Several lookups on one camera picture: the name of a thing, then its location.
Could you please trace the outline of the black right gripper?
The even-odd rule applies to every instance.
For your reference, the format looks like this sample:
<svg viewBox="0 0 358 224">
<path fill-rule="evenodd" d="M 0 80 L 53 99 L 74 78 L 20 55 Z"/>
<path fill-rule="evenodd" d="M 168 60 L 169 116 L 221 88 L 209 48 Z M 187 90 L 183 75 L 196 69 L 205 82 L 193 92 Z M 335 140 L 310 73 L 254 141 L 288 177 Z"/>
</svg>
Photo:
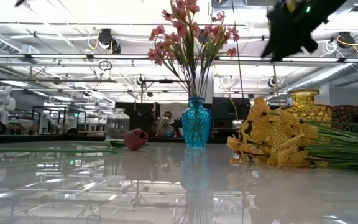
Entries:
<svg viewBox="0 0 358 224">
<path fill-rule="evenodd" d="M 328 17 L 337 11 L 347 0 L 296 0 L 292 13 L 287 10 L 286 0 L 279 0 L 267 14 L 270 22 L 270 37 L 261 57 L 272 54 L 271 61 L 281 61 L 287 56 L 302 52 L 294 32 L 307 32 L 303 37 L 303 47 L 308 53 L 318 49 L 313 40 L 313 32 Z"/>
</svg>

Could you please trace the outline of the yellow glass vase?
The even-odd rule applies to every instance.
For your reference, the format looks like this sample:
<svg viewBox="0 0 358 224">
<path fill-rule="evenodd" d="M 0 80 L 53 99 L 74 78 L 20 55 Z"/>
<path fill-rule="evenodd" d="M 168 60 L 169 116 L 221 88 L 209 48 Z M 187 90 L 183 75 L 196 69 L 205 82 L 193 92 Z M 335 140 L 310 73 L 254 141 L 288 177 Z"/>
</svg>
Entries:
<svg viewBox="0 0 358 224">
<path fill-rule="evenodd" d="M 318 95 L 318 89 L 291 90 L 288 92 L 288 96 L 292 99 L 292 104 L 283 110 L 299 118 L 331 122 L 333 117 L 332 107 L 315 103 L 315 97 Z"/>
</svg>

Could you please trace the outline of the pink artificial flower bunch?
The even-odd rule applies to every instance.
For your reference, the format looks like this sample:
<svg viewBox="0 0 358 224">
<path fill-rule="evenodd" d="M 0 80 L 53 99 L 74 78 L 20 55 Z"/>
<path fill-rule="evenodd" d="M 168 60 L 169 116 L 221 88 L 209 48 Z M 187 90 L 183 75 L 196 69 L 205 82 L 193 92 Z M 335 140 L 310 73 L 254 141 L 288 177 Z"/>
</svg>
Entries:
<svg viewBox="0 0 358 224">
<path fill-rule="evenodd" d="M 162 64 L 166 66 L 180 81 L 185 83 L 185 90 L 190 97 L 200 97 L 201 90 L 197 82 L 196 69 L 198 60 L 195 55 L 194 14 L 189 7 L 196 2 L 187 0 L 170 0 L 171 11 L 166 15 L 175 28 L 175 32 L 163 41 L 164 50 L 158 51 Z"/>
<path fill-rule="evenodd" d="M 237 50 L 229 48 L 224 51 L 224 46 L 231 40 L 239 40 L 236 26 L 228 27 L 224 25 L 225 13 L 219 12 L 211 17 L 211 22 L 205 25 L 198 32 L 196 56 L 197 67 L 199 68 L 197 97 L 205 98 L 207 92 L 207 82 L 209 70 L 218 56 L 235 56 Z"/>
<path fill-rule="evenodd" d="M 167 34 L 165 27 L 158 25 L 152 29 L 149 40 L 154 42 L 154 48 L 147 52 L 149 60 L 165 66 L 179 81 L 184 82 L 190 97 L 198 96 L 193 35 L 188 31 L 183 36 L 175 32 Z"/>
</svg>

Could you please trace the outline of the clear glass vase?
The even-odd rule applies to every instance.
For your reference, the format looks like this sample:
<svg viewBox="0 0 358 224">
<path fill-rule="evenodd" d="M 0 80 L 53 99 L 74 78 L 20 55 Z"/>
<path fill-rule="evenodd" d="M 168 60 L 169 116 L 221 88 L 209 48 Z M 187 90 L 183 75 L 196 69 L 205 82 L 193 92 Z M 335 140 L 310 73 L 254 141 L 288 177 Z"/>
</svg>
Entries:
<svg viewBox="0 0 358 224">
<path fill-rule="evenodd" d="M 129 131 L 130 117 L 125 114 L 124 108 L 114 108 L 106 119 L 106 139 L 124 139 Z"/>
</svg>

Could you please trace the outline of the blue glass vase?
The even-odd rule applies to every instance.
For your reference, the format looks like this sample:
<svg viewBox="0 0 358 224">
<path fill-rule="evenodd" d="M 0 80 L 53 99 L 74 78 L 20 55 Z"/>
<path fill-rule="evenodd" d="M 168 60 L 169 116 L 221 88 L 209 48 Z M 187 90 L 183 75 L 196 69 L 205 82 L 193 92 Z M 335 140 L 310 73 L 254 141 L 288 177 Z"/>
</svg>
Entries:
<svg viewBox="0 0 358 224">
<path fill-rule="evenodd" d="M 205 147 L 211 130 L 212 112 L 203 106 L 204 98 L 190 97 L 182 112 L 183 135 L 187 147 Z"/>
</svg>

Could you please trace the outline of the overhead rig crossbar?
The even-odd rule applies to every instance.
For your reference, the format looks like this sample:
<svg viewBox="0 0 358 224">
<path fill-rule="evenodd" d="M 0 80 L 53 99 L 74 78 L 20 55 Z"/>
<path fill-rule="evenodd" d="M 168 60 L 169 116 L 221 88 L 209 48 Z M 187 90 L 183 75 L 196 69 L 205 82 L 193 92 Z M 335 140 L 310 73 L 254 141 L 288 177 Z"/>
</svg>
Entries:
<svg viewBox="0 0 358 224">
<path fill-rule="evenodd" d="M 148 55 L 93 55 L 93 54 L 0 54 L 0 58 L 18 59 L 73 59 L 73 60 L 148 60 Z M 317 58 L 317 57 L 289 57 L 282 62 L 291 63 L 358 63 L 358 58 Z"/>
</svg>

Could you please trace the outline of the patterned tapestry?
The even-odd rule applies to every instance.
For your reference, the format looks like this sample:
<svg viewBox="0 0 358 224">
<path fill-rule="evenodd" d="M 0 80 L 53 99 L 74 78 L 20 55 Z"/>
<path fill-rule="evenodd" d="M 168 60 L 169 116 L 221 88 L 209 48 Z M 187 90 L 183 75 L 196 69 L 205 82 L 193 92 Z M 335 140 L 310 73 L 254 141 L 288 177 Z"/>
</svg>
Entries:
<svg viewBox="0 0 358 224">
<path fill-rule="evenodd" d="M 333 106 L 333 121 L 342 123 L 353 123 L 355 115 L 358 114 L 358 106 L 339 105 Z"/>
</svg>

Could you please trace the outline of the black cabinet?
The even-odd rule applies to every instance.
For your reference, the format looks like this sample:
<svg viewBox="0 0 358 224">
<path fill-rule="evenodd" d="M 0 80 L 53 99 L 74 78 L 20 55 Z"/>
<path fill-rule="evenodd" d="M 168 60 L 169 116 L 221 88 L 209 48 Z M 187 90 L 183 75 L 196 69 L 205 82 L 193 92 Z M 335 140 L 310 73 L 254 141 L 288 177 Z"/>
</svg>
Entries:
<svg viewBox="0 0 358 224">
<path fill-rule="evenodd" d="M 245 121 L 250 109 L 247 98 L 214 97 L 212 104 L 213 127 L 215 139 L 227 139 L 239 135 L 239 126 Z"/>
</svg>

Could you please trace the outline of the black light stand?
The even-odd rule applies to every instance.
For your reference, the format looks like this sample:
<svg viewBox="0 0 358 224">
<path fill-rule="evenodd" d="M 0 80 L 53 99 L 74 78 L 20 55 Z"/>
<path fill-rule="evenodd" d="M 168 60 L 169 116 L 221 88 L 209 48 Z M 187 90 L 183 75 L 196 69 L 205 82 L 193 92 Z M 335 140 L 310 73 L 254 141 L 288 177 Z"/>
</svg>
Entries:
<svg viewBox="0 0 358 224">
<path fill-rule="evenodd" d="M 189 84 L 189 81 L 184 80 L 172 80 L 172 79 L 158 79 L 158 80 L 146 80 L 143 74 L 138 75 L 137 83 L 140 84 L 140 102 L 144 102 L 144 94 L 145 92 L 155 83 L 159 84 L 174 84 L 174 83 L 181 83 L 181 84 Z"/>
</svg>

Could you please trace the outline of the white robot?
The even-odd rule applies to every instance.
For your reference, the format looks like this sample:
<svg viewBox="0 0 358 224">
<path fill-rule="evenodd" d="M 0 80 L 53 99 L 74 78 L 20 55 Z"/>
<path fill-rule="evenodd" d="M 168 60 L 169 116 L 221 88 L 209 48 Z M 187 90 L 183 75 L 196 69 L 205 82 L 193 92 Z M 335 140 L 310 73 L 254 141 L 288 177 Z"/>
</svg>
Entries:
<svg viewBox="0 0 358 224">
<path fill-rule="evenodd" d="M 12 87 L 0 86 L 0 122 L 7 124 L 9 112 L 15 110 L 16 100 L 11 98 Z"/>
</svg>

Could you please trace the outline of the black cage frame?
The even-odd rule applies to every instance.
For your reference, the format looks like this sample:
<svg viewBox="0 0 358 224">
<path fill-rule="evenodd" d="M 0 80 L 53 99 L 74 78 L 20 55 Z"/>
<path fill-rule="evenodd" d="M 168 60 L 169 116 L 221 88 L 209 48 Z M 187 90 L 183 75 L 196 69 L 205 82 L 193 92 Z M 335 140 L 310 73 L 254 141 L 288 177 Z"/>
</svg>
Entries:
<svg viewBox="0 0 358 224">
<path fill-rule="evenodd" d="M 86 124 L 86 111 L 72 106 L 33 106 L 32 129 L 37 135 L 77 136 L 81 122 Z"/>
</svg>

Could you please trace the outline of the black table frame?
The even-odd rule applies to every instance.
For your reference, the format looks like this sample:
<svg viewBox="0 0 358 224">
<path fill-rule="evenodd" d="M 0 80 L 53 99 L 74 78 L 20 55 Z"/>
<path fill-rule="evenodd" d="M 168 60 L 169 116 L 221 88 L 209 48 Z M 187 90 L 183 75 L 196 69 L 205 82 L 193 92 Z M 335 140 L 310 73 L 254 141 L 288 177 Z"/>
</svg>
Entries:
<svg viewBox="0 0 358 224">
<path fill-rule="evenodd" d="M 0 135 L 0 144 L 18 142 L 43 141 L 104 141 L 104 136 L 76 136 L 76 135 Z M 209 139 L 208 144 L 225 144 L 226 139 Z M 185 143 L 184 138 L 158 138 L 152 137 L 148 142 L 158 143 Z"/>
</svg>

